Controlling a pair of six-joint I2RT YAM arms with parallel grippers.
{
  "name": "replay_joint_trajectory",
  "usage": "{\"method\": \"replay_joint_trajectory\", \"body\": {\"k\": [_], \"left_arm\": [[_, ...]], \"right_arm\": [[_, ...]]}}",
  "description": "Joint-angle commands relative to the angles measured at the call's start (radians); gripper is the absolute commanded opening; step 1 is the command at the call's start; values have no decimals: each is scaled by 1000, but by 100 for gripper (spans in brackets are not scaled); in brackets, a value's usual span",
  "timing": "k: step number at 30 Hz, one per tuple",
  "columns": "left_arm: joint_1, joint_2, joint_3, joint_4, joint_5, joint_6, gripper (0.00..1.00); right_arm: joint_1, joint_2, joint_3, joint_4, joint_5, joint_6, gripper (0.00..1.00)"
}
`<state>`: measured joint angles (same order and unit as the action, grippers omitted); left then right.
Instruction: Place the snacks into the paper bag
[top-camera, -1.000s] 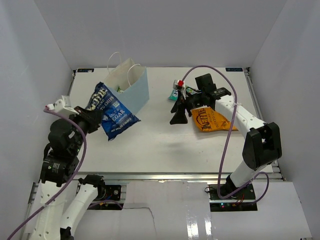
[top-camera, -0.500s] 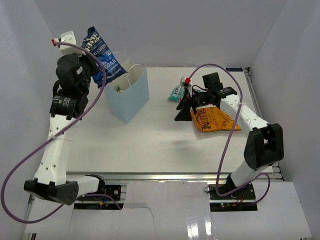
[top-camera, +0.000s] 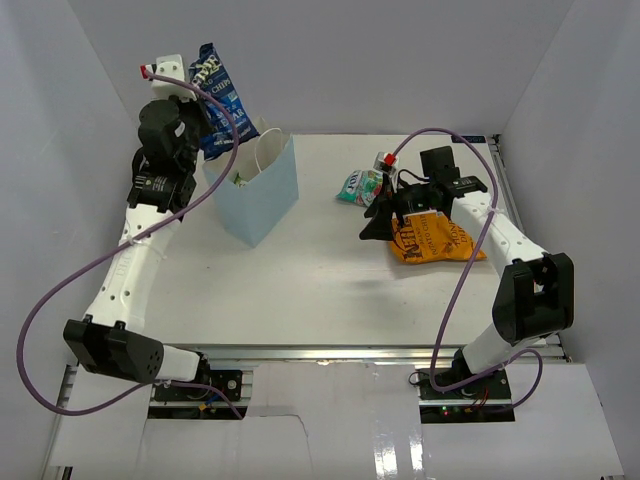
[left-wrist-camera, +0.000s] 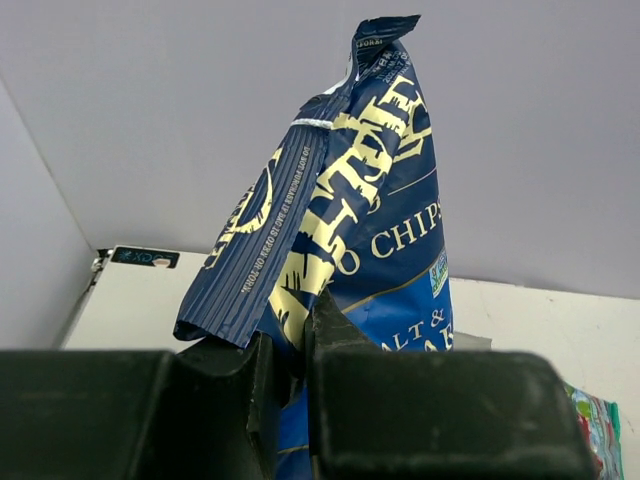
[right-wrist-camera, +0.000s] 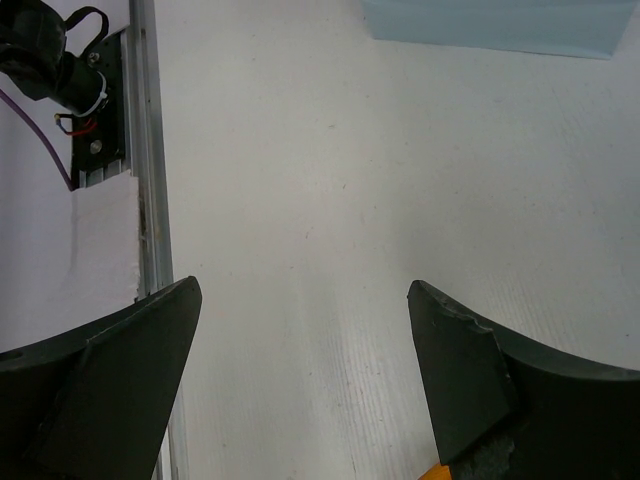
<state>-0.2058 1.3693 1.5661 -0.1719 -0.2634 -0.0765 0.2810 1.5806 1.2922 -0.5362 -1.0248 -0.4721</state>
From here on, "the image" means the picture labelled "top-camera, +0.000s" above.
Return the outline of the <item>green Fox's candy bag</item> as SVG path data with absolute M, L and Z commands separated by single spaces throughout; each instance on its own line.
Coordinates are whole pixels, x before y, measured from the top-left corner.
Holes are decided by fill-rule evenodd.
M 245 180 L 239 173 L 237 173 L 235 178 L 234 178 L 234 180 L 233 180 L 233 183 L 237 187 L 242 188 L 242 187 L 244 187 L 244 186 L 246 186 L 248 184 L 248 181 Z

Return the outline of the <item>blue Kettle chips bag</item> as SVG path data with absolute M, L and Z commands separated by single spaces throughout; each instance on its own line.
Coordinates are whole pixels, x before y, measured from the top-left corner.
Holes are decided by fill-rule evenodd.
M 259 135 L 212 43 L 200 46 L 198 58 L 189 66 L 188 71 L 191 84 L 209 94 L 230 114 L 236 125 L 240 144 Z M 209 101 L 205 105 L 212 132 L 204 136 L 200 144 L 204 158 L 214 160 L 232 150 L 232 127 L 217 107 Z

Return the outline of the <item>teal Fox's mint candy bag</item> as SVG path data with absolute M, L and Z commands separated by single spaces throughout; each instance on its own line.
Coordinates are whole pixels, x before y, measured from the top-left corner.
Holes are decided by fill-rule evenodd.
M 376 170 L 355 170 L 335 195 L 339 201 L 369 207 L 379 194 L 383 175 Z

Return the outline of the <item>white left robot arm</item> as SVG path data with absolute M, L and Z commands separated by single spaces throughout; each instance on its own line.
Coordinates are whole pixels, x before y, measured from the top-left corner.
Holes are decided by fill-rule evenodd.
M 132 161 L 120 238 L 99 293 L 82 320 L 66 323 L 63 338 L 88 372 L 148 384 L 177 381 L 188 398 L 211 387 L 199 354 L 144 335 L 151 287 L 174 232 L 173 214 L 194 193 L 200 137 L 209 127 L 204 106 L 172 96 L 153 100 L 139 114 L 141 147 Z

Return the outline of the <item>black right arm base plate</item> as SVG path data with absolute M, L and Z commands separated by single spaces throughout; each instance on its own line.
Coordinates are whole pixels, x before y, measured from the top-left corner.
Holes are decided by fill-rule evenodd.
M 409 375 L 408 381 L 410 385 L 419 389 L 421 400 L 463 400 L 467 402 L 483 399 L 491 401 L 511 400 L 511 389 L 505 371 L 495 372 L 464 387 L 447 392 L 439 392 L 433 389 L 426 369 L 414 371 Z

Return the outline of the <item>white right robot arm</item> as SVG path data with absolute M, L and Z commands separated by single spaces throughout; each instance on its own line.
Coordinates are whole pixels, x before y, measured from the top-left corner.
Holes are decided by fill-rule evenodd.
M 565 253 L 551 254 L 531 241 L 497 209 L 497 188 L 464 176 L 450 147 L 420 154 L 424 179 L 400 180 L 396 159 L 377 162 L 381 189 L 365 216 L 363 240 L 391 241 L 394 227 L 420 213 L 442 213 L 470 235 L 475 252 L 484 252 L 500 277 L 492 321 L 459 349 L 449 369 L 430 374 L 434 390 L 454 390 L 472 399 L 488 385 L 487 375 L 503 368 L 536 341 L 569 328 L 574 320 L 574 264 Z

